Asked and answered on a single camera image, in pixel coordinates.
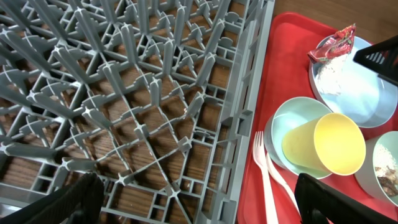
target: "white powder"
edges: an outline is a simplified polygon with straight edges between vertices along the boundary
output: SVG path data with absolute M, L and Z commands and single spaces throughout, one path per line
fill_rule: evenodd
M 320 93 L 339 95 L 342 89 L 343 65 L 348 54 L 335 57 L 318 69 L 318 75 L 315 77 L 315 83 Z
M 397 170 L 397 161 L 393 158 L 391 152 L 383 145 L 378 144 L 375 147 L 373 165 L 378 177 L 385 177 L 391 174 L 391 170 Z

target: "fork handle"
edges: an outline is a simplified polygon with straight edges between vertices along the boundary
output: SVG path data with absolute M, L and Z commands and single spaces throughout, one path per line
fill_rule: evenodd
M 274 195 L 272 193 L 271 181 L 267 169 L 261 169 L 262 184 L 264 186 L 264 201 L 266 202 L 266 218 L 267 224 L 278 224 L 278 216 L 274 202 Z

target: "black object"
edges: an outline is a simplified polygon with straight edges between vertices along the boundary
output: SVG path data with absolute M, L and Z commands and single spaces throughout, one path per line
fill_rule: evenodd
M 94 173 L 83 175 L 73 185 L 60 190 L 14 212 L 0 224 L 68 224 L 96 223 L 104 200 L 104 185 Z
M 308 174 L 298 176 L 294 195 L 303 224 L 398 223 Z
M 354 62 L 377 72 L 380 78 L 398 86 L 398 35 L 357 51 Z

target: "white fork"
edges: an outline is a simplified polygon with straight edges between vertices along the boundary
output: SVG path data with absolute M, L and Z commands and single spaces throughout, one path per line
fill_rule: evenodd
M 264 201 L 266 203 L 267 224 L 278 224 L 274 196 L 272 194 L 271 182 L 269 180 L 266 152 L 264 149 L 264 135 L 262 131 L 256 132 L 253 142 L 253 159 L 262 173 L 262 184 L 264 186 Z

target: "red wrapper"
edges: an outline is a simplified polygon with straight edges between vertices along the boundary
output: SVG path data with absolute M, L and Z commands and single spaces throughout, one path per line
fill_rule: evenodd
M 308 53 L 312 63 L 325 63 L 335 57 L 351 53 L 354 46 L 355 24 L 337 31 L 325 44 Z

